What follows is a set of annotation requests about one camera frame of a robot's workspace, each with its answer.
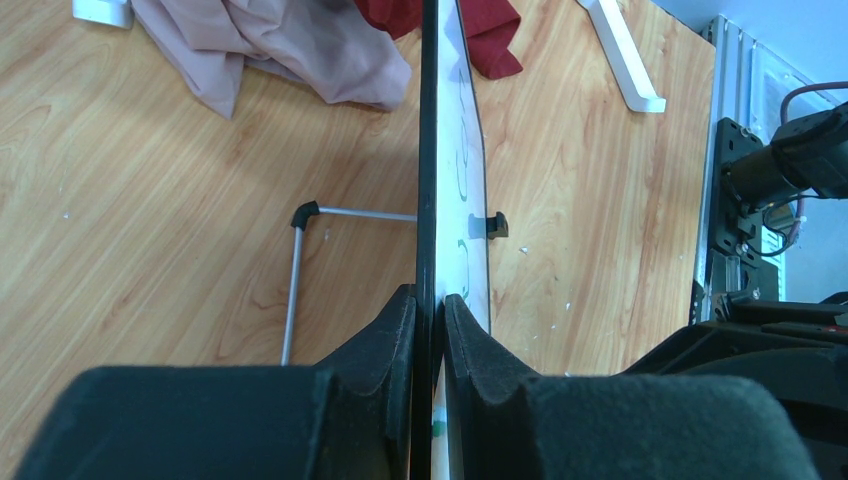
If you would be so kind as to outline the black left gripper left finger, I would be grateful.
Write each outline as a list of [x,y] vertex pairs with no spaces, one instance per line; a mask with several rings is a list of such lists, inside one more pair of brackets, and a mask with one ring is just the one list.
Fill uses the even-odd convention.
[[62,392],[19,479],[403,479],[416,301],[399,287],[312,366],[101,366]]

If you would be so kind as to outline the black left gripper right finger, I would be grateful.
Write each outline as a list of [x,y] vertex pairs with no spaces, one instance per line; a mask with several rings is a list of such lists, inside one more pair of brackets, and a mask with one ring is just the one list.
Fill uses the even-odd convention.
[[733,376],[544,376],[444,300],[455,479],[814,479],[784,408]]

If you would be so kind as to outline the white whiteboard black frame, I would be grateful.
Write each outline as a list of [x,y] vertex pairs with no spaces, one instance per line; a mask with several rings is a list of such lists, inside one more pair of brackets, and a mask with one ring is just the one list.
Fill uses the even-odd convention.
[[472,371],[490,335],[486,159],[461,8],[422,5],[416,280],[315,366],[289,479],[470,478]]

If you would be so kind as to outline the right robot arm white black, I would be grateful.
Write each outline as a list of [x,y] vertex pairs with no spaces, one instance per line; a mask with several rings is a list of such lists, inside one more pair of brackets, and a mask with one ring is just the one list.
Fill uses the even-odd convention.
[[754,380],[787,410],[824,479],[847,475],[847,294],[788,298],[785,255],[800,200],[847,196],[847,108],[780,125],[763,141],[715,129],[703,277],[690,323],[633,371]]

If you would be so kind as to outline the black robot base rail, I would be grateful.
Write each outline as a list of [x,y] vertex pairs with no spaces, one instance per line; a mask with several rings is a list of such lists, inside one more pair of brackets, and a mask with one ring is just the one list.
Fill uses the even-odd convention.
[[702,32],[716,49],[702,227],[690,321],[749,321],[847,330],[847,295],[788,302],[778,260],[797,241],[806,200],[847,198],[847,106],[789,117],[779,97],[775,141],[749,129],[756,41],[722,16]]

